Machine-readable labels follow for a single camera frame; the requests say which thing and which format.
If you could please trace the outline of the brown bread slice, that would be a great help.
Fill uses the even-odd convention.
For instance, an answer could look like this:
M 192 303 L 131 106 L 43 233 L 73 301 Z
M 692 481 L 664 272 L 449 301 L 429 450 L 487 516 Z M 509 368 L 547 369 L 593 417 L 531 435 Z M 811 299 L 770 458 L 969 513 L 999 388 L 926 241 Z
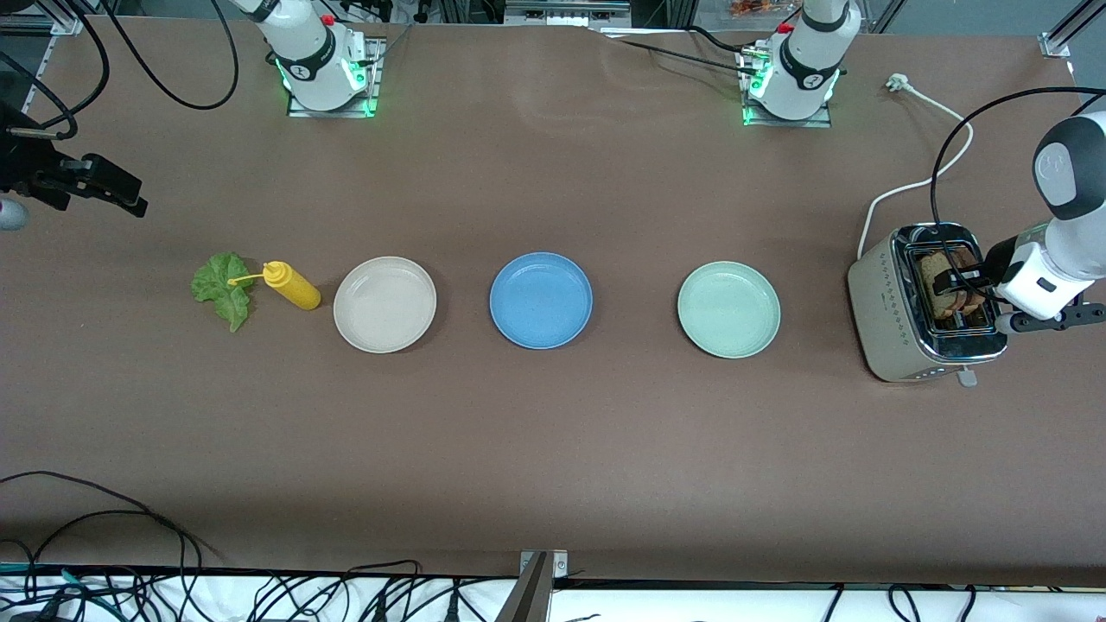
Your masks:
M 975 270 L 975 256 L 968 251 L 966 247 L 953 248 L 951 255 L 952 259 L 949 259 L 951 268 L 954 267 L 959 272 Z M 983 301 L 983 296 L 973 294 L 971 291 L 957 291 L 954 314 L 973 314 L 975 309 L 982 305 Z
M 935 284 L 938 276 L 949 269 L 949 260 L 942 251 L 924 255 L 918 260 L 921 290 L 924 290 L 925 299 L 928 301 L 935 320 L 952 317 L 957 308 L 957 292 L 952 291 L 951 294 L 945 292 L 943 294 L 943 287 Z

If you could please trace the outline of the green lettuce leaf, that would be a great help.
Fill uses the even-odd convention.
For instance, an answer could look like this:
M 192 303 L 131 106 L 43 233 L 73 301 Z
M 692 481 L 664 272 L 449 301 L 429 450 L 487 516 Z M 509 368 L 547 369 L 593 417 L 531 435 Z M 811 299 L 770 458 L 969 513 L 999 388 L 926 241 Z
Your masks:
M 236 252 L 210 256 L 191 280 L 191 296 L 197 302 L 212 303 L 216 315 L 229 324 L 229 331 L 237 331 L 249 318 L 250 290 L 259 276 L 250 274 L 244 259 Z

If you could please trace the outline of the yellow squeeze bottle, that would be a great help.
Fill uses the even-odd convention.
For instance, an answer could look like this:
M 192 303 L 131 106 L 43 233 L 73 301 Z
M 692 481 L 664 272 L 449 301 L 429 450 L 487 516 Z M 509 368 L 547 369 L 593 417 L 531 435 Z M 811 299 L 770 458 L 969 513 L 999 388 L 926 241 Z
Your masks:
M 284 296 L 289 302 L 302 310 L 311 311 L 321 304 L 319 288 L 307 282 L 307 279 L 291 265 L 281 263 L 281 261 L 270 261 L 262 265 L 261 273 L 226 279 L 226 284 L 233 287 L 257 278 L 264 280 L 264 283 L 276 291 L 276 294 Z

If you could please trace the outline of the mint green plate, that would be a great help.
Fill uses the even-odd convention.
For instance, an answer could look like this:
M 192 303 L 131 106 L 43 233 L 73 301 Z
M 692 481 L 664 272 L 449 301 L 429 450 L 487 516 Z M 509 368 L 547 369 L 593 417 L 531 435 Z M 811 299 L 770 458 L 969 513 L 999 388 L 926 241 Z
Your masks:
M 716 261 L 686 276 L 677 318 L 684 334 L 707 354 L 743 359 L 778 336 L 782 308 L 775 288 L 750 265 Z

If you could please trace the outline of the beige plate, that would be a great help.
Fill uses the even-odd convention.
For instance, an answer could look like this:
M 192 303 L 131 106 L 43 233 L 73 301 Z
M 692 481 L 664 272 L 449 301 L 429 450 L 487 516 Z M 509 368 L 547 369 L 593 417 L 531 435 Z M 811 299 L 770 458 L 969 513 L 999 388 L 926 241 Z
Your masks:
M 437 288 L 407 258 L 379 257 L 357 265 L 337 289 L 333 314 L 340 335 L 355 349 L 388 354 L 413 346 L 431 326 Z

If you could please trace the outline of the blue plate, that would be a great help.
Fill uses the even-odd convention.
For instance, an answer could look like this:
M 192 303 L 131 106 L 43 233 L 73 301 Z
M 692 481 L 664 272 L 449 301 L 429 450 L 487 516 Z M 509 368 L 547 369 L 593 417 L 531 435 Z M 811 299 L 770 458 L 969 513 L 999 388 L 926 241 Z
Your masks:
M 594 292 L 588 276 L 568 257 L 539 251 L 503 265 L 490 288 L 493 325 L 517 346 L 565 346 L 588 326 Z

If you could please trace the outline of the beige chrome toaster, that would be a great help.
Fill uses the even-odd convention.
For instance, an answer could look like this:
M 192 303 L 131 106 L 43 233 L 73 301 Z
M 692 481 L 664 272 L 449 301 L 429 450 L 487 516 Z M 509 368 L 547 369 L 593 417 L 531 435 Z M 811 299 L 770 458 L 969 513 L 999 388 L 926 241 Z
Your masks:
M 975 385 L 973 366 L 1006 351 L 997 329 L 999 308 L 984 299 L 973 314 L 935 320 L 920 286 L 918 260 L 933 251 L 966 247 L 980 263 L 975 236 L 962 225 L 924 222 L 893 230 L 860 255 L 847 287 L 868 367 L 885 382 L 920 383 L 957 374 Z

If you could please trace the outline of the white sheet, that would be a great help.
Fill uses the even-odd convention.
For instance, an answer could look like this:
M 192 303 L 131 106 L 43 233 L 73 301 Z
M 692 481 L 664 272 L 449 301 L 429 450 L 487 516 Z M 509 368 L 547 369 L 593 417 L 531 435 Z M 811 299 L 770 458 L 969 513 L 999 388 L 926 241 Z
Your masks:
M 495 622 L 510 580 L 0 576 L 0 622 Z M 563 589 L 549 622 L 1106 622 L 1106 592 Z

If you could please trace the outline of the grey metal bar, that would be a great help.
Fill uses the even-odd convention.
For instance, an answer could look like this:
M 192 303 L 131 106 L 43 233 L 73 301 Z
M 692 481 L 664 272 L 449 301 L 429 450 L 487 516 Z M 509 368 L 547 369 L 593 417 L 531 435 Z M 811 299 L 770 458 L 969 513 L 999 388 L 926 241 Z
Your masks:
M 547 622 L 556 554 L 531 551 L 494 622 Z

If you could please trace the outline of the aluminium frame profile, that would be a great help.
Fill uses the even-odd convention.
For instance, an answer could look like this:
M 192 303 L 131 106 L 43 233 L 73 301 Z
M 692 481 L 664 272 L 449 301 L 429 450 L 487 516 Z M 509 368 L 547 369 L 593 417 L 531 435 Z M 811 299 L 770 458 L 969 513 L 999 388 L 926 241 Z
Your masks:
M 0 13 L 0 32 L 15 35 L 59 37 L 80 32 L 79 17 L 66 9 L 32 6 L 13 13 Z

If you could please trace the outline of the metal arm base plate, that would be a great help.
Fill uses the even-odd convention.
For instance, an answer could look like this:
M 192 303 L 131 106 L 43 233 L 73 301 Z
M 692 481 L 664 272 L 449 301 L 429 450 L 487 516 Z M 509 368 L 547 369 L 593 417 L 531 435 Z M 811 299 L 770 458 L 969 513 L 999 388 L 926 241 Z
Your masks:
M 742 46 L 735 53 L 738 68 L 750 68 L 750 74 L 740 77 L 742 90 L 742 118 L 747 125 L 764 125 L 774 127 L 802 127 L 802 129 L 827 129 L 832 125 L 830 121 L 830 96 L 833 94 L 833 86 L 839 76 L 839 71 L 834 71 L 830 75 L 830 81 L 825 86 L 814 90 L 803 91 L 794 86 L 794 79 L 785 72 L 775 68 L 772 60 L 773 50 L 766 40 L 758 40 L 752 46 Z M 791 111 L 804 111 L 814 103 L 818 107 L 808 117 L 789 118 L 781 117 L 773 104 L 791 113 Z
M 386 49 L 384 38 L 334 27 L 315 58 L 276 58 L 289 117 L 375 117 Z

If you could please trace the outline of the grey network switch box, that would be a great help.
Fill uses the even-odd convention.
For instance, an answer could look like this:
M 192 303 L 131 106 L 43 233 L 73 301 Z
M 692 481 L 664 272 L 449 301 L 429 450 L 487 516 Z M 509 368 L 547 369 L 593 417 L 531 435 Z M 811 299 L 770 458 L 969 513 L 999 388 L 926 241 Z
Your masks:
M 502 23 L 629 29 L 632 3 L 628 0 L 505 0 Z

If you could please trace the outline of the small metal bracket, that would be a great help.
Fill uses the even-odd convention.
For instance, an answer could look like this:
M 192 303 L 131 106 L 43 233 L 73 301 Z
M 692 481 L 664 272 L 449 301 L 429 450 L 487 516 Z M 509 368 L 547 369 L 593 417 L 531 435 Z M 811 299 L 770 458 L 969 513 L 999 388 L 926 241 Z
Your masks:
M 520 564 L 518 564 L 518 574 L 522 576 L 525 568 L 529 566 L 530 561 L 534 558 L 534 554 L 540 554 L 538 549 L 525 549 L 520 554 Z M 552 567 L 552 576 L 554 579 L 562 579 L 568 576 L 568 551 L 566 550 L 545 550 L 550 559 L 550 566 Z

